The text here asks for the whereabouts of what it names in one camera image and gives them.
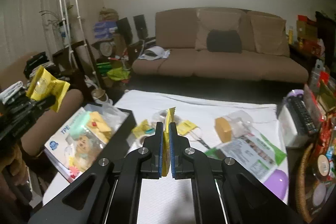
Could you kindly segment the yellow snack packet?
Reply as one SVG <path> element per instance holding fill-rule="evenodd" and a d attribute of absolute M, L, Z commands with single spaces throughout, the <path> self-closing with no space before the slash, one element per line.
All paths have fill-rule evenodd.
<path fill-rule="evenodd" d="M 162 176 L 166 177 L 170 168 L 170 135 L 169 126 L 171 122 L 175 122 L 175 107 L 167 110 L 165 118 L 165 127 L 163 130 L 163 146 L 162 146 Z"/>
<path fill-rule="evenodd" d="M 54 96 L 55 103 L 50 109 L 57 113 L 69 87 L 70 83 L 55 78 L 46 68 L 39 66 L 30 82 L 26 96 L 35 101 Z"/>

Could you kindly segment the purple plastic bowl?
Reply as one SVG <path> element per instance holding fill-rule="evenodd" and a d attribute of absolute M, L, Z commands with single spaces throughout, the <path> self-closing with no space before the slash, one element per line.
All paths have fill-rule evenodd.
<path fill-rule="evenodd" d="M 264 182 L 264 185 L 283 201 L 285 200 L 288 184 L 288 176 L 285 172 L 279 169 L 275 170 Z"/>

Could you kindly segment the green white leaflet package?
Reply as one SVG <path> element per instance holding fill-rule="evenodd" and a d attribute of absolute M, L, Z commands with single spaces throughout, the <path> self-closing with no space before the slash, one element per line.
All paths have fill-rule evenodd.
<path fill-rule="evenodd" d="M 259 181 L 265 182 L 286 158 L 286 153 L 264 135 L 246 134 L 206 151 L 213 159 L 233 158 Z"/>

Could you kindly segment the white TPE product box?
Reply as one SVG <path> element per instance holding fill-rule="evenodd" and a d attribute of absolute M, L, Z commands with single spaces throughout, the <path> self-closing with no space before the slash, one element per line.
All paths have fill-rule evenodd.
<path fill-rule="evenodd" d="M 106 145 L 89 127 L 90 118 L 91 112 L 81 107 L 45 143 L 47 155 L 69 182 L 91 167 Z"/>

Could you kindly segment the small yellow packet left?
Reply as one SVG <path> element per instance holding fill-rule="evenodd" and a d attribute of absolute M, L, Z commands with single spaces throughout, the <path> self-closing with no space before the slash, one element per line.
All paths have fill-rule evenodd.
<path fill-rule="evenodd" d="M 140 124 L 135 126 L 131 131 L 133 135 L 139 139 L 143 135 L 150 135 L 155 133 L 154 127 L 148 122 L 147 119 L 143 120 Z"/>

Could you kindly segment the small yellow packet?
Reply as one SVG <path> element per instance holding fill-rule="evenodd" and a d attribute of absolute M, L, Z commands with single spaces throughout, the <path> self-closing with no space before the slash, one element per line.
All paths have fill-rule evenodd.
<path fill-rule="evenodd" d="M 177 125 L 177 132 L 179 135 L 185 136 L 191 130 L 196 129 L 197 127 L 198 126 L 194 124 L 193 122 L 186 120 L 186 121 L 182 121 L 181 123 Z"/>
<path fill-rule="evenodd" d="M 143 135 L 150 135 L 155 133 L 154 127 L 148 122 L 147 119 L 143 120 L 140 124 L 135 126 L 131 131 L 133 135 L 139 139 Z"/>

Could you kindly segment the yellow snack bag in box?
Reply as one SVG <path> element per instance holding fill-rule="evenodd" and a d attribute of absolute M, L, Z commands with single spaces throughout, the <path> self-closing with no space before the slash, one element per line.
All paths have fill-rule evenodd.
<path fill-rule="evenodd" d="M 89 113 L 87 126 L 103 143 L 107 144 L 110 141 L 113 129 L 97 111 Z"/>

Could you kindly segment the clear jar orange lid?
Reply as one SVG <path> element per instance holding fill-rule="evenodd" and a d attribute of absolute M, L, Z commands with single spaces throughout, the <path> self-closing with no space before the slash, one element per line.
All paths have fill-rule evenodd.
<path fill-rule="evenodd" d="M 250 133 L 252 123 L 252 117 L 243 110 L 239 110 L 216 118 L 214 128 L 221 142 L 228 143 Z"/>

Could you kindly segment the white coat stand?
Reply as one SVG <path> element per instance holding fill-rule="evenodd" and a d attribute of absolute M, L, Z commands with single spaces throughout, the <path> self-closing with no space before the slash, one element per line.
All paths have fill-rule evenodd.
<path fill-rule="evenodd" d="M 76 68 L 78 69 L 78 62 L 76 61 L 76 57 L 75 57 L 75 50 L 72 48 L 72 36 L 71 36 L 71 23 L 70 23 L 70 13 L 68 12 L 68 6 L 67 6 L 67 1 L 66 0 L 59 0 L 59 6 L 60 6 L 60 14 L 62 16 L 62 24 L 64 27 L 64 32 L 65 32 L 65 36 L 66 36 L 66 44 L 68 47 L 68 54 L 69 54 L 69 60 L 70 60 L 70 65 L 72 68 Z M 91 51 L 91 48 L 89 46 L 89 44 L 87 43 L 86 37 L 85 37 L 85 33 L 84 33 L 84 28 L 83 28 L 83 24 L 82 24 L 82 19 L 81 19 L 81 15 L 80 15 L 80 9 L 79 9 L 79 1 L 75 0 L 75 4 L 74 4 L 75 10 L 76 10 L 76 18 L 77 18 L 77 23 L 79 26 L 79 30 L 80 30 L 80 34 L 82 36 L 82 43 L 83 43 L 83 47 L 85 48 L 87 57 L 89 59 L 89 64 L 90 67 L 92 69 L 92 75 L 95 78 L 96 82 L 92 82 L 93 86 L 95 87 L 95 89 L 93 90 L 95 92 L 96 95 L 105 95 L 105 90 L 101 88 L 101 77 L 98 77 L 98 74 L 96 72 L 97 66 L 96 66 L 96 62 L 93 58 L 93 53 Z"/>

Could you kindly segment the black remote control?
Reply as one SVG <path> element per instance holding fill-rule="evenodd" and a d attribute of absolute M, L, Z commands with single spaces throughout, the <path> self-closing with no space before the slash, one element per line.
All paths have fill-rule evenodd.
<path fill-rule="evenodd" d="M 304 105 L 302 96 L 288 97 L 287 108 L 299 135 L 311 136 L 318 132 L 318 129 Z"/>

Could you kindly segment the green plastic bag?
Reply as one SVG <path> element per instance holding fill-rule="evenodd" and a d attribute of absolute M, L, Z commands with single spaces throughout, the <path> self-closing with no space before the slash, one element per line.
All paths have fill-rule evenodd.
<path fill-rule="evenodd" d="M 114 81 L 128 80 L 130 77 L 130 71 L 126 71 L 123 67 L 112 68 L 107 72 L 107 77 Z"/>

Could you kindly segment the blue stacked boxes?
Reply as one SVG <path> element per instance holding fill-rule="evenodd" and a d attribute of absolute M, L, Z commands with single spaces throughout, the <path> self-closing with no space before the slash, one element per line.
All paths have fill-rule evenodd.
<path fill-rule="evenodd" d="M 94 25 L 93 32 L 96 40 L 108 40 L 113 38 L 113 33 L 117 29 L 115 21 L 102 21 Z"/>

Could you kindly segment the brown sofa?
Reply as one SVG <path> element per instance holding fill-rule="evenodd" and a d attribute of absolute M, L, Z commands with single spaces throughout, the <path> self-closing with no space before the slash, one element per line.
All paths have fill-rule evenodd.
<path fill-rule="evenodd" d="M 205 77 L 304 84 L 309 73 L 290 58 L 286 21 L 260 11 L 224 7 L 172 9 L 155 15 L 156 45 L 170 50 L 167 59 L 137 59 L 138 75 Z M 211 30 L 238 32 L 242 53 L 210 52 Z"/>

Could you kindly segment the white clothing on sofa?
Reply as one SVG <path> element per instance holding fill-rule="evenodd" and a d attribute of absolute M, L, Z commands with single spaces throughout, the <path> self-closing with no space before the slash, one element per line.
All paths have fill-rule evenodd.
<path fill-rule="evenodd" d="M 138 57 L 140 60 L 153 61 L 158 59 L 167 59 L 170 55 L 170 50 L 165 50 L 159 46 L 153 46 L 144 50 L 144 52 Z"/>

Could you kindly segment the black cushion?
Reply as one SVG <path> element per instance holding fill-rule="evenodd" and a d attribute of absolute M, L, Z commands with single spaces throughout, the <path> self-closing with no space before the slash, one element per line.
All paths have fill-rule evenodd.
<path fill-rule="evenodd" d="M 242 41 L 235 30 L 211 30 L 206 43 L 210 52 L 242 53 Z"/>

